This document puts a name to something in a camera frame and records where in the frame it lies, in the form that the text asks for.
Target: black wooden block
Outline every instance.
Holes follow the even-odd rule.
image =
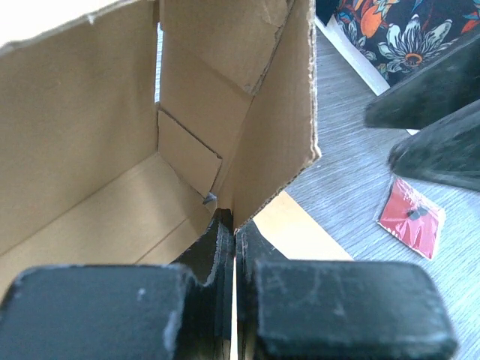
[[[480,191],[480,100],[397,144],[388,162],[399,176]]]
[[[335,11],[338,9],[339,1],[338,0],[316,0],[315,1],[315,14],[316,17],[327,26],[330,21],[330,18],[335,14]]]
[[[29,269],[0,307],[0,359],[220,359],[234,255],[231,211],[218,209],[172,265]]]
[[[254,270],[258,261],[288,259],[262,236],[253,221],[236,233],[238,358],[252,359],[257,331]]]
[[[420,130],[480,99],[480,28],[445,55],[380,95],[368,107],[371,128]]]
[[[193,285],[180,265],[29,269],[1,305],[0,359],[174,359]]]
[[[258,262],[258,359],[450,359],[437,290],[396,262]]]

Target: black fabric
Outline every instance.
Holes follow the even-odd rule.
[[[326,26],[338,8],[338,0],[316,0],[316,17]]]
[[[336,17],[393,86],[475,28],[479,9],[480,0],[342,0]]]

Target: red packet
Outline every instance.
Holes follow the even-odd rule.
[[[432,260],[445,218],[443,208],[396,178],[377,223],[406,246]]]

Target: cardboard panel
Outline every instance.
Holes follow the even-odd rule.
[[[24,41],[38,35],[42,35],[40,38],[43,35],[49,36],[50,34],[46,34],[46,32],[50,29],[62,26],[72,20],[94,22],[101,14],[129,2],[131,0],[2,1],[0,4],[2,14],[0,47],[13,41]]]
[[[0,57],[0,253],[156,151],[154,14],[134,2]]]
[[[189,218],[155,245],[138,263],[170,264],[203,235],[211,219],[212,214],[205,206],[197,207]]]
[[[217,192],[253,97],[167,33],[163,34],[160,86],[162,108],[222,157],[214,187]]]
[[[196,191],[207,197],[222,163],[212,150],[165,112],[158,112],[158,151]]]
[[[256,94],[291,0],[164,0],[163,30],[249,94]]]
[[[195,224],[198,216],[204,219],[208,211],[202,201],[158,154],[152,155],[1,255],[0,296],[30,266],[133,264],[179,233],[188,218]],[[206,216],[201,232],[210,220]],[[162,259],[174,260],[169,254],[181,254],[188,247],[184,241],[165,242],[169,248]],[[159,260],[158,248],[155,253]]]
[[[220,192],[219,204],[232,206],[236,226],[320,156],[316,86],[314,2],[296,0]]]

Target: cardboard flap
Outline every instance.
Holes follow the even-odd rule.
[[[156,10],[134,1],[0,56],[0,253],[155,153]]]
[[[158,152],[204,198],[212,189],[222,160],[165,112],[158,112]]]
[[[314,2],[296,0],[219,193],[236,226],[320,156],[315,41]]]
[[[291,0],[163,0],[162,29],[254,95],[272,58]]]
[[[163,34],[161,107],[223,159],[217,192],[235,154],[253,96],[209,67],[170,34]]]
[[[73,20],[94,23],[102,14],[132,2],[135,0],[3,1],[0,6],[0,49],[6,44],[16,46],[14,42],[46,36],[46,32],[66,26]]]

